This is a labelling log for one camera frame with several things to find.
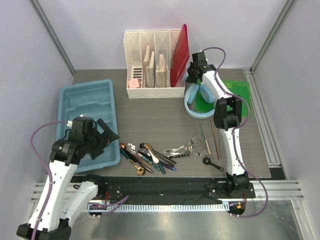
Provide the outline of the black knife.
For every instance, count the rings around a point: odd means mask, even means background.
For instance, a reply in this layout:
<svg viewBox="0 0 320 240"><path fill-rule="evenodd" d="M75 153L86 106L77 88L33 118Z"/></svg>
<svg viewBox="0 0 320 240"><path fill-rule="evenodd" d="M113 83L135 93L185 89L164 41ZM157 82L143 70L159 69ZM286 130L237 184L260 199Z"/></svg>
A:
<svg viewBox="0 0 320 240"><path fill-rule="evenodd" d="M131 155L132 157L132 160L135 162L135 163L138 163L141 167L143 167L147 172L153 174L154 171L152 169L150 169L146 164L144 164L143 162L141 162L138 158L136 158L134 155Z"/></svg>

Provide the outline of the gold spoon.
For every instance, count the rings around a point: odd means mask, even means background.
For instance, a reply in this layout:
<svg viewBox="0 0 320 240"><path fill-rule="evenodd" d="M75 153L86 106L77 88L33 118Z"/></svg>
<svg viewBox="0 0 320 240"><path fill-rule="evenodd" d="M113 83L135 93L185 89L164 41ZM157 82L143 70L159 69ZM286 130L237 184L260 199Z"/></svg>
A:
<svg viewBox="0 0 320 240"><path fill-rule="evenodd" d="M143 167L141 167L141 166L137 166L136 163L133 160L130 160L130 162L136 168L136 173L137 173L138 176L143 176L146 173L145 169Z"/></svg>

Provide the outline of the purple handled utensil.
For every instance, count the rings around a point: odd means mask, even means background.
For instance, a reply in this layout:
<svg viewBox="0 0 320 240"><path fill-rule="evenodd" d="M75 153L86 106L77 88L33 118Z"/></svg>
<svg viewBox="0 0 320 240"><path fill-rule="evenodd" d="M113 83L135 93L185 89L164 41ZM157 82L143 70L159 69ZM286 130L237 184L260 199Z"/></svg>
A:
<svg viewBox="0 0 320 240"><path fill-rule="evenodd" d="M172 170L172 171L176 171L176 170L177 170L174 166L171 166L171 165L169 165L169 164L167 164L167 163L165 163L165 162L160 161L159 163L160 163L164 168L167 168L167 169L169 169L169 170Z"/></svg>

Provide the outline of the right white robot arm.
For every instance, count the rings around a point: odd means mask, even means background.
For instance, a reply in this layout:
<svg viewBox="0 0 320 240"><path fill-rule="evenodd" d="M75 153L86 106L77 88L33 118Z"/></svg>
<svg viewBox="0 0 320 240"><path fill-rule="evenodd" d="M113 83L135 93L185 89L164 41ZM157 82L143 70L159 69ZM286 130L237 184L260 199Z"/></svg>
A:
<svg viewBox="0 0 320 240"><path fill-rule="evenodd" d="M228 90L219 77L218 68L208 64L203 51L192 54L187 74L185 81L190 83L190 86L184 94L184 108L195 119L213 117L226 152L226 193L230 197L241 198L250 184L240 145L243 98ZM213 110L197 113L189 109L198 91L206 102L215 104Z"/></svg>

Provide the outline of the blue headphones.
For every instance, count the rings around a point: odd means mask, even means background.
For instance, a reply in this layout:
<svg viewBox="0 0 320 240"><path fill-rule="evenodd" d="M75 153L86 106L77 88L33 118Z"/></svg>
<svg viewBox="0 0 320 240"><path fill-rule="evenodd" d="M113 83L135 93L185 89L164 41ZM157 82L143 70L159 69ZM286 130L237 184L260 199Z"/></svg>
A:
<svg viewBox="0 0 320 240"><path fill-rule="evenodd" d="M183 105L190 117L204 120L214 116L216 100L209 87L197 78L185 91Z"/></svg>

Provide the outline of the wooden board middle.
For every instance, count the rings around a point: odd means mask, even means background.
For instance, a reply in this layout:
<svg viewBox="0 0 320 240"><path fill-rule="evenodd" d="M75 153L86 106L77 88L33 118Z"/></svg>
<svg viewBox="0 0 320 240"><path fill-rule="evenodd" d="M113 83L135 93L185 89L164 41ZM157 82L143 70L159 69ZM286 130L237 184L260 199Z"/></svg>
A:
<svg viewBox="0 0 320 240"><path fill-rule="evenodd" d="M146 84L148 88L155 87L155 52L152 51L146 67Z"/></svg>

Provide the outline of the white file organizer rack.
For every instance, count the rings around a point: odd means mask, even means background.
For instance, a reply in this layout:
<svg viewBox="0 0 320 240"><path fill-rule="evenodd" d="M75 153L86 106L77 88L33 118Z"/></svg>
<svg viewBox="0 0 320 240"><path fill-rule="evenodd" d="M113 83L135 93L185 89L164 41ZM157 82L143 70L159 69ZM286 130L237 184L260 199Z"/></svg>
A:
<svg viewBox="0 0 320 240"><path fill-rule="evenodd" d="M170 69L173 63L173 52L180 35L180 29L166 30L126 30L123 37L127 69L126 90L130 99L182 98L185 86L180 79L176 87L170 84ZM150 45L150 56L154 51L155 87L143 86L143 60L147 45ZM166 61L166 87L157 87L156 70L159 55L164 54ZM128 88L130 79L139 79L140 88Z"/></svg>

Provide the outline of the light wooden board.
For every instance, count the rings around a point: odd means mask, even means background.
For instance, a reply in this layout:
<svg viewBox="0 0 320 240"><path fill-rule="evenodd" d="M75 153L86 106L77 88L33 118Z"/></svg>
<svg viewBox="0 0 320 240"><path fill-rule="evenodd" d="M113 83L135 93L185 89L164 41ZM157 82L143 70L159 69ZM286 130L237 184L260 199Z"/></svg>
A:
<svg viewBox="0 0 320 240"><path fill-rule="evenodd" d="M143 67L143 87L147 88L147 67L149 65L150 62L150 45L146 46L145 49L145 55L143 58L143 62L142 62L142 67Z"/></svg>

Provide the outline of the white ceramic spoon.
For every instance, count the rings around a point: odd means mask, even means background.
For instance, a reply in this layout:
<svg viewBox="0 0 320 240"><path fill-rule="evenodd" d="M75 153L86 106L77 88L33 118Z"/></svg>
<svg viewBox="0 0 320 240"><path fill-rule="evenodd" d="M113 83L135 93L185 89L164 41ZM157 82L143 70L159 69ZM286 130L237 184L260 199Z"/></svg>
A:
<svg viewBox="0 0 320 240"><path fill-rule="evenodd" d="M158 164L160 161L159 159L154 155L153 153L153 150L151 148L148 148L147 149L151 155L151 158L152 158L152 161L155 163L155 164Z"/></svg>

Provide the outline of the pink cube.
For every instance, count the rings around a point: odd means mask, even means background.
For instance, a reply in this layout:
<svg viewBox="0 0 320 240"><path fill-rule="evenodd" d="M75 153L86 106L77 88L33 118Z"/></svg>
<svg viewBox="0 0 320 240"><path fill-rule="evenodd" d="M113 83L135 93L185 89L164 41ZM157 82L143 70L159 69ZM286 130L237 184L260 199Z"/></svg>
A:
<svg viewBox="0 0 320 240"><path fill-rule="evenodd" d="M129 89L138 89L141 87L141 83L138 78L130 79L127 84Z"/></svg>

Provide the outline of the silver fork upper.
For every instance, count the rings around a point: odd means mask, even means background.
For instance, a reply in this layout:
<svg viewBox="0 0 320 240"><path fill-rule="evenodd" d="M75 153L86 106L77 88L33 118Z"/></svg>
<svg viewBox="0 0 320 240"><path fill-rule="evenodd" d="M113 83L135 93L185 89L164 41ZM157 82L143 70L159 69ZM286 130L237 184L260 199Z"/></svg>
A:
<svg viewBox="0 0 320 240"><path fill-rule="evenodd" d="M198 135L196 135L193 138L191 138L186 144L182 145L181 147L193 146L198 140L199 140L199 137L198 137Z"/></svg>

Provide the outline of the thin grey chopstick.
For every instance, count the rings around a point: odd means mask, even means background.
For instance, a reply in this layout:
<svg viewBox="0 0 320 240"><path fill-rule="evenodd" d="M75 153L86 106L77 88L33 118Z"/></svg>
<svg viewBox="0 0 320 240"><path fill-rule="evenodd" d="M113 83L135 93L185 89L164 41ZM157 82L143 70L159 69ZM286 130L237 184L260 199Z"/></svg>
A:
<svg viewBox="0 0 320 240"><path fill-rule="evenodd" d="M196 133L197 133L197 135L198 135L198 138L199 138L199 141L200 141L200 143L201 143L202 148L205 150L204 144L203 144L202 139L201 139L201 137L200 137L200 133L199 133L199 131L197 130L197 127L195 127L195 131L196 131Z"/></svg>

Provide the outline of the silver fork right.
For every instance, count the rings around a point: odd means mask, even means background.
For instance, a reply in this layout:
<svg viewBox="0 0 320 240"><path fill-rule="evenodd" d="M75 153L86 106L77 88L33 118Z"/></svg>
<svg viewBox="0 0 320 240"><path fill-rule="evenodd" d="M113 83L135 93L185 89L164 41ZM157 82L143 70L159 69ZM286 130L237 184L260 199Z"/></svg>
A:
<svg viewBox="0 0 320 240"><path fill-rule="evenodd" d="M195 157L202 157L202 156L206 156L209 154L209 151L207 149L198 151L198 152L187 152L185 155L187 157L189 156L195 156Z"/></svg>

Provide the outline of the black measuring spoon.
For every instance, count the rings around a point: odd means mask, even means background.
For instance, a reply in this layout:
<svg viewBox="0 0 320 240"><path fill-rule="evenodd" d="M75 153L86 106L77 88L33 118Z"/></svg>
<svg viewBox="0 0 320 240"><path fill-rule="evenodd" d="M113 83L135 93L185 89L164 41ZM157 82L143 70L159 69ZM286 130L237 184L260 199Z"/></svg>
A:
<svg viewBox="0 0 320 240"><path fill-rule="evenodd" d="M215 169L223 172L224 171L224 168L217 165L217 164L214 164L211 159L209 157L205 157L203 160L202 160L203 164L206 165L206 166L212 166L214 167Z"/></svg>

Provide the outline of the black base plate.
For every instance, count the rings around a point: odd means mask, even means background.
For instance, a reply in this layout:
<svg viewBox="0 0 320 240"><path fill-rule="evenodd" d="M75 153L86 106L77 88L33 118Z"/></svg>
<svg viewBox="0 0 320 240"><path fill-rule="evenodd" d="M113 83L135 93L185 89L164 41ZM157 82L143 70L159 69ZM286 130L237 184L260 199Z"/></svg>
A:
<svg viewBox="0 0 320 240"><path fill-rule="evenodd" d="M224 178L105 176L103 182L101 199L115 203L129 196L128 205L205 205L256 197L252 183L246 190L230 192Z"/></svg>

